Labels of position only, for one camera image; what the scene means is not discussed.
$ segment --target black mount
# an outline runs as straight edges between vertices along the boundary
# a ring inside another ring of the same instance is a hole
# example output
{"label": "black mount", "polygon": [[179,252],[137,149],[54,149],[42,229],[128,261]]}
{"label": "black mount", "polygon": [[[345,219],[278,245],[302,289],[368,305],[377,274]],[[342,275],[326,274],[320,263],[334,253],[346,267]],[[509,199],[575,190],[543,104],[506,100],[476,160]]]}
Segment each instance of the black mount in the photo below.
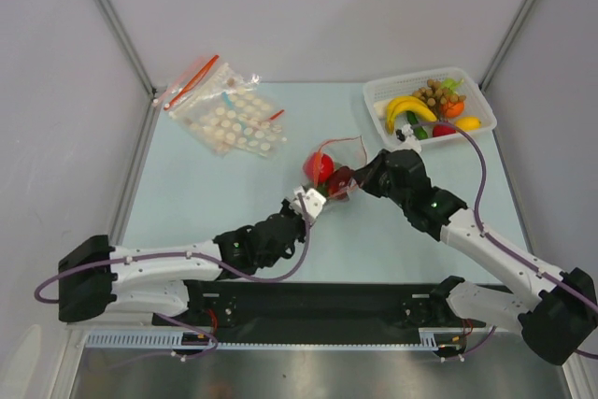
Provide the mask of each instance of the black mount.
{"label": "black mount", "polygon": [[[561,273],[562,282],[596,303],[590,275],[575,268]],[[542,301],[534,311],[519,315],[521,336],[548,363],[561,365],[598,326],[598,316],[561,287],[540,293]]]}
{"label": "black mount", "polygon": [[414,150],[381,150],[372,162],[357,170],[353,178],[377,198],[390,198],[409,223],[440,241],[440,229],[449,217],[467,204],[449,191],[432,187],[421,157]]}
{"label": "black mount", "polygon": [[[58,263],[58,272],[90,262],[107,261],[114,248],[107,235],[94,235],[71,251]],[[90,320],[104,313],[116,301],[112,281],[116,279],[110,266],[85,270],[58,281],[58,319],[62,322]]]}

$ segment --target metal frame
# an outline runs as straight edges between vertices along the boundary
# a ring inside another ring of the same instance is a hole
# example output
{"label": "metal frame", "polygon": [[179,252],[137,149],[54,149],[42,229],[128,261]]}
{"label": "metal frame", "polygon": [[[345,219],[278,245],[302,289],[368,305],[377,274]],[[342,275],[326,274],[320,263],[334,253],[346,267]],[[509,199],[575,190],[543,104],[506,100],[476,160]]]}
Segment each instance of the metal frame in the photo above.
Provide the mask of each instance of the metal frame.
{"label": "metal frame", "polygon": [[143,89],[148,94],[149,99],[153,99],[155,94],[155,90],[153,85],[151,84],[150,76],[146,71],[135,46],[133,45],[133,41],[129,37],[129,34],[126,32],[124,26],[122,25],[121,19],[116,12],[116,9],[112,6],[112,2],[110,0],[93,0],[97,5],[98,9],[102,13],[106,24],[114,38],[116,39],[119,47],[121,47],[124,56],[126,56],[129,64],[133,68],[135,75],[139,79],[139,82],[143,86]]}
{"label": "metal frame", "polygon": [[491,59],[491,63],[482,78],[481,83],[479,84],[481,91],[486,91],[490,86],[496,71],[500,67],[500,65],[505,60],[508,51],[511,49],[513,42],[515,42],[517,36],[519,36],[521,28],[527,22],[528,18],[530,17],[534,5],[537,3],[538,0],[523,0],[521,2],[520,9],[517,11],[515,18],[509,25],[509,28],[506,32],[505,37],[503,38],[503,42],[501,42],[500,46],[494,56]]}
{"label": "metal frame", "polygon": [[[206,345],[189,345],[183,343],[185,331],[156,331],[146,329],[97,329],[91,331],[85,344],[86,349],[162,349],[162,350],[193,350],[204,349]],[[438,350],[434,332],[420,331],[419,343],[388,344],[388,345],[244,345],[238,343],[219,343],[222,350]]]}
{"label": "metal frame", "polygon": [[[148,98],[150,100],[153,99],[157,90],[152,85],[150,76],[148,75],[141,59],[139,58],[135,46],[126,32],[111,1],[93,1],[98,6],[108,28],[115,36],[118,45],[121,47],[122,52],[134,70],[135,76],[138,78],[140,84],[148,95]],[[480,83],[482,91],[485,91],[490,86],[497,69],[500,67],[509,50],[511,49],[514,41],[520,33],[522,26],[531,15],[536,2],[537,0],[523,0],[521,3],[520,9],[518,10],[514,20],[511,22],[501,45],[492,57],[489,67]],[[151,101],[148,103],[148,109],[145,112],[145,117],[138,135],[135,153],[130,163],[129,172],[122,189],[121,200],[118,204],[117,210],[115,211],[114,220],[110,227],[110,236],[115,244],[120,244],[124,237],[126,224],[135,199],[136,187],[141,179],[143,165],[150,148],[151,138],[153,136],[153,131],[159,116],[159,109],[152,107]],[[526,232],[525,220],[522,217],[523,214],[520,213],[520,206],[517,205],[517,208],[520,215],[520,220],[522,221],[523,232],[525,233],[526,238],[529,238]],[[83,351],[84,342],[89,334],[88,331],[79,329],[76,326],[66,330],[65,333],[67,341],[65,342],[62,358],[57,366],[56,376],[52,391],[49,392],[49,398],[62,398],[67,397],[70,394],[70,391],[73,387],[73,382],[75,381],[75,374],[77,373],[77,367]],[[586,365],[585,361],[581,360],[580,357],[576,355],[571,357],[571,359],[563,366],[563,371],[565,373],[565,377],[567,379],[573,399],[598,397],[598,390],[591,375],[589,375],[588,366]]]}

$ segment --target red plastic bag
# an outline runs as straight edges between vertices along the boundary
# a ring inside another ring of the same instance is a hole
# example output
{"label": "red plastic bag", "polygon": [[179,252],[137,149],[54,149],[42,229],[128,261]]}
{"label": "red plastic bag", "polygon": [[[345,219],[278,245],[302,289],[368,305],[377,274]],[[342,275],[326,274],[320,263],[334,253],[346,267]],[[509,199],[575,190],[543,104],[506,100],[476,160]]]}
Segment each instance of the red plastic bag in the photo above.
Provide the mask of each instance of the red plastic bag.
{"label": "red plastic bag", "polygon": [[367,163],[362,137],[329,139],[307,157],[303,170],[313,186],[328,200],[348,200],[359,186],[353,171]]}

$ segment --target plastic basket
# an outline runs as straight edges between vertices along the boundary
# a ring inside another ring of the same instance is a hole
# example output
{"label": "plastic basket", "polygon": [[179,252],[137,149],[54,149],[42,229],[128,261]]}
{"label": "plastic basket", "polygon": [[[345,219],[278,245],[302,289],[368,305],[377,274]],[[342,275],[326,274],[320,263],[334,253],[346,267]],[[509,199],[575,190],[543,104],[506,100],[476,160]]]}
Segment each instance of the plastic basket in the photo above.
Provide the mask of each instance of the plastic basket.
{"label": "plastic basket", "polygon": [[[481,126],[469,132],[470,135],[478,135],[493,130],[496,127],[496,118],[492,113],[492,109],[488,104],[488,101],[484,97],[484,94],[475,84],[475,82],[469,77],[464,70],[458,67],[444,67],[441,69],[426,70],[423,72],[417,72],[407,75],[399,75],[397,77],[376,79],[369,81],[363,85],[363,99],[367,110],[374,121],[374,125],[384,145],[388,150],[398,150],[401,147],[402,142],[396,137],[396,135],[389,135],[384,129],[384,120],[379,119],[374,109],[374,103],[380,100],[391,100],[394,97],[401,95],[410,95],[418,88],[425,86],[429,78],[438,79],[440,81],[445,78],[453,78],[456,80],[463,79],[464,82],[457,92],[461,95],[467,95],[465,100],[465,111],[460,117],[465,116],[476,116],[481,121]],[[396,129],[401,128],[407,123],[405,114],[401,115],[396,120]],[[452,139],[463,138],[459,134],[454,135],[442,135],[440,137],[429,137],[422,140],[420,143],[424,146],[431,146],[440,142],[447,142]]]}

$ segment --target yellow banana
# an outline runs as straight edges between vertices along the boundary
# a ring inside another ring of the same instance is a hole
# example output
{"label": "yellow banana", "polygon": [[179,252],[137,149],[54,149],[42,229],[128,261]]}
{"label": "yellow banana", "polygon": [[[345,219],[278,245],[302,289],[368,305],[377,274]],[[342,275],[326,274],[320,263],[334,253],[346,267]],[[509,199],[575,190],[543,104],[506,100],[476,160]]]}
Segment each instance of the yellow banana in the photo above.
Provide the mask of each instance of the yellow banana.
{"label": "yellow banana", "polygon": [[393,98],[388,105],[386,105],[386,119],[388,120],[388,118],[390,117],[390,115],[392,114],[392,110],[399,104],[403,103],[403,102],[415,102],[415,103],[420,103],[423,107],[427,107],[427,105],[425,103],[423,103],[423,101],[421,101],[418,97],[414,97],[412,95],[404,95],[402,97],[395,97]]}
{"label": "yellow banana", "polygon": [[396,116],[406,111],[413,111],[426,121],[438,121],[435,114],[427,106],[410,101],[400,102],[394,107],[392,113],[386,117],[386,131],[390,135],[394,133],[394,121]]}

